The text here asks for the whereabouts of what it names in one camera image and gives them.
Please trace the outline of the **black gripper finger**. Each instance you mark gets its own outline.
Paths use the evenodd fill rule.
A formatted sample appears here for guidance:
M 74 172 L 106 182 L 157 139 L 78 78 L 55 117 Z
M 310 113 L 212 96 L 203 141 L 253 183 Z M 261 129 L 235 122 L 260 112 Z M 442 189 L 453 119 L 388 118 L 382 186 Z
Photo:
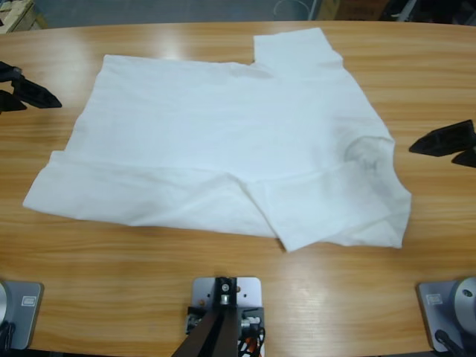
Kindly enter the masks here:
M 26 105 L 7 91 L 0 91 L 0 112 L 15 112 L 26 110 Z
M 446 156 L 474 146 L 474 124 L 472 120 L 465 120 L 430 131 L 417 139 L 408 150 L 422 155 Z
M 39 109 L 61 108 L 62 104 L 49 92 L 45 87 L 42 87 L 25 77 L 21 76 L 19 79 L 13 80 L 11 83 L 13 87 L 13 96 L 22 102 L 28 103 Z
M 476 167 L 475 148 L 467 149 L 456 155 L 451 162 L 465 167 Z

